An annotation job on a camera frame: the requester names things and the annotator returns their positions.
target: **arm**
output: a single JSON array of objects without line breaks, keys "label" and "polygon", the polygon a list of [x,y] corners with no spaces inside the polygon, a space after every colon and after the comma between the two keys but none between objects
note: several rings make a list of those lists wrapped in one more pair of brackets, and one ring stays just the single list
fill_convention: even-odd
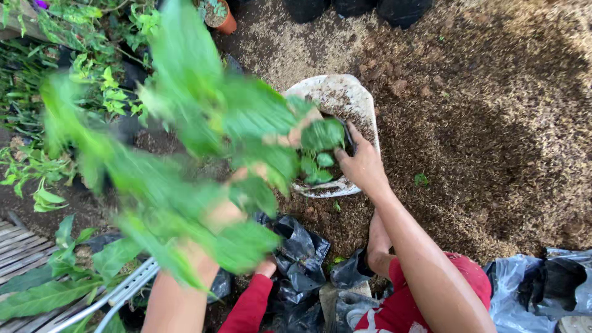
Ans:
[{"label": "arm", "polygon": [[358,152],[352,158],[339,149],[336,158],[345,176],[377,208],[426,322],[434,332],[495,332],[471,286],[391,190],[378,152],[352,123],[348,125]]}]

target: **person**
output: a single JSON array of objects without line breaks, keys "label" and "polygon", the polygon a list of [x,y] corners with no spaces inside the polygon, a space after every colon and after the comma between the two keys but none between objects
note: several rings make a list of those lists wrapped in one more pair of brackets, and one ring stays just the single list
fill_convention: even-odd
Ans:
[{"label": "person", "polygon": [[[335,157],[375,206],[366,263],[394,286],[379,308],[360,318],[356,332],[495,332],[488,313],[491,285],[481,267],[436,245],[392,191],[379,153],[352,123],[348,126],[358,151],[350,157],[336,149]],[[396,255],[389,254],[391,247]],[[218,265],[197,245],[187,251],[197,274],[211,286]],[[269,261],[258,267],[219,332],[258,332],[274,271]],[[143,332],[200,332],[206,297],[206,292],[181,287],[166,272],[159,273]]]}]

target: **wooden plank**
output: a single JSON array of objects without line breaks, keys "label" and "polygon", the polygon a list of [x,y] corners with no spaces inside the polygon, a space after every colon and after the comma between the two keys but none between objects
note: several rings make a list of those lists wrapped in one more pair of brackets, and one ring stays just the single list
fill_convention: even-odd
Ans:
[{"label": "wooden plank", "polygon": [[14,333],[19,328],[33,321],[33,319],[35,319],[34,316],[14,318],[6,324],[0,326],[0,333]]},{"label": "wooden plank", "polygon": [[0,277],[0,284],[4,284],[8,280],[10,280],[11,278],[13,278],[15,276],[18,276],[18,275],[21,275],[21,274],[25,274],[26,272],[28,272],[28,271],[30,271],[30,270],[32,270],[34,268],[37,268],[37,267],[39,267],[39,266],[41,266],[43,264],[46,264],[48,260],[49,260],[49,257],[41,258],[38,261],[30,264],[29,266],[23,267],[20,270],[15,271],[15,272],[12,272],[12,273],[10,273],[7,276]]},{"label": "wooden plank", "polygon": [[[49,41],[47,36],[41,31],[39,28],[39,24],[37,23],[37,13],[31,6],[26,3],[25,1],[21,0],[21,11],[22,11],[22,21],[27,28],[26,35],[37,38],[42,41]],[[13,10],[10,11],[8,14],[7,22],[4,22],[4,26],[7,29],[18,31],[19,34],[21,32],[21,23],[18,21],[18,11]],[[4,17],[4,10],[0,7],[0,18]]]},{"label": "wooden plank", "polygon": [[38,236],[34,236],[32,231],[29,231],[29,232],[24,233],[22,235],[18,235],[17,237],[15,237],[13,239],[9,239],[6,242],[4,242],[4,246],[0,247],[0,254],[4,254],[4,253],[12,251],[14,249],[18,249],[19,247],[24,246],[25,244],[29,244],[29,243],[38,241],[40,239],[43,240],[41,243],[47,241],[47,239],[45,239],[45,238],[39,238]]},{"label": "wooden plank", "polygon": [[33,333],[39,327],[43,326],[46,322],[61,315],[64,311],[66,311],[68,309],[69,306],[70,306],[70,304],[64,305],[59,308],[53,309],[50,312],[46,312],[41,315],[38,315],[35,317],[35,319],[33,321],[29,322],[28,324],[26,324],[25,326],[20,328],[18,331],[15,331],[14,333]]},{"label": "wooden plank", "polygon": [[18,226],[10,227],[6,230],[0,231],[0,242],[6,241],[7,239],[14,238],[15,236],[27,233],[26,230],[22,230]]},{"label": "wooden plank", "polygon": [[10,252],[7,252],[7,254],[10,254],[12,252],[14,252],[14,253],[12,253],[11,255],[1,255],[0,256],[0,257],[3,257],[3,258],[6,258],[6,259],[3,259],[3,260],[0,260],[0,268],[4,267],[6,265],[10,265],[10,264],[12,264],[12,263],[14,263],[16,261],[19,261],[20,259],[26,258],[26,257],[28,257],[31,254],[34,254],[36,252],[40,252],[42,250],[45,250],[46,248],[49,248],[51,246],[53,246],[53,242],[45,242],[45,243],[43,243],[41,245],[37,245],[37,246],[32,247],[32,248],[29,248],[29,249],[27,249],[27,248],[20,248],[20,249],[15,249],[15,250],[12,250]]},{"label": "wooden plank", "polygon": [[35,241],[23,244],[22,246],[19,246],[13,250],[10,250],[8,252],[0,254],[0,262],[2,262],[0,267],[2,267],[3,265],[7,265],[3,262],[4,260],[12,259],[14,256],[16,256],[16,255],[18,255],[30,248],[34,248],[38,245],[45,245],[45,244],[50,244],[49,246],[52,246],[53,242],[47,242],[47,239],[39,238],[39,239],[36,239]]},{"label": "wooden plank", "polygon": [[[102,287],[102,286],[99,287],[99,289],[97,290],[95,299],[100,298],[100,295],[102,295],[104,292],[105,292],[105,287]],[[81,300],[76,302],[76,304],[72,305],[72,307],[70,307],[68,310],[66,310],[61,315],[55,317],[52,321],[47,323],[44,327],[39,329],[36,333],[47,333],[47,332],[51,331],[54,327],[56,327],[59,323],[64,321],[66,318],[70,318],[72,315],[82,311],[83,309],[86,309],[88,307],[87,303],[88,303],[89,296],[90,296],[90,294],[87,294],[86,296],[84,296]]]},{"label": "wooden plank", "polygon": [[19,229],[20,229],[20,227],[18,227],[18,226],[13,226],[13,225],[5,225],[5,226],[1,226],[1,227],[0,227],[0,232],[2,232],[2,233],[0,233],[0,236],[1,236],[1,235],[4,235],[4,234],[6,234],[6,233],[8,233],[8,232],[13,232],[14,230],[19,230]]},{"label": "wooden plank", "polygon": [[29,264],[31,264],[32,262],[35,262],[45,256],[48,256],[54,252],[57,251],[57,246],[54,246],[52,248],[37,252],[35,254],[31,254],[30,256],[28,256],[27,258],[24,258],[20,261],[15,262],[14,264],[8,265],[2,269],[0,269],[0,277],[12,273],[16,270],[19,270],[20,268],[23,268]]}]

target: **plant seedling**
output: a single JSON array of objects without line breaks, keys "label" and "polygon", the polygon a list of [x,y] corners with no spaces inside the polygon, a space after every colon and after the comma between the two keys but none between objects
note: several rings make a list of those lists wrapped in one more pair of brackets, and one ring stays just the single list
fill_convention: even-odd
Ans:
[{"label": "plant seedling", "polygon": [[426,186],[427,187],[427,177],[424,174],[416,174],[414,177],[415,180],[415,186],[418,186],[419,184]]}]

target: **white bucket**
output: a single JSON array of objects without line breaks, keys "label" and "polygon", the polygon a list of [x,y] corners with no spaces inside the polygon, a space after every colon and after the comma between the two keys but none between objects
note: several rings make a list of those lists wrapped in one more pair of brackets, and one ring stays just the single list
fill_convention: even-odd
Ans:
[{"label": "white bucket", "polygon": [[[343,98],[337,98],[344,94],[349,97],[349,103]],[[340,118],[343,120],[352,119],[354,115],[360,115],[362,121],[365,121],[374,131],[374,147],[380,153],[378,129],[374,115],[374,99],[353,75],[331,74],[314,76],[293,85],[290,89],[286,90],[284,95],[309,95],[313,101],[318,101],[326,107],[343,110],[344,114],[340,115]],[[341,176],[338,180],[310,187],[292,183],[292,187],[295,191],[311,198],[340,197],[360,192],[360,189],[345,178],[345,176]]]}]

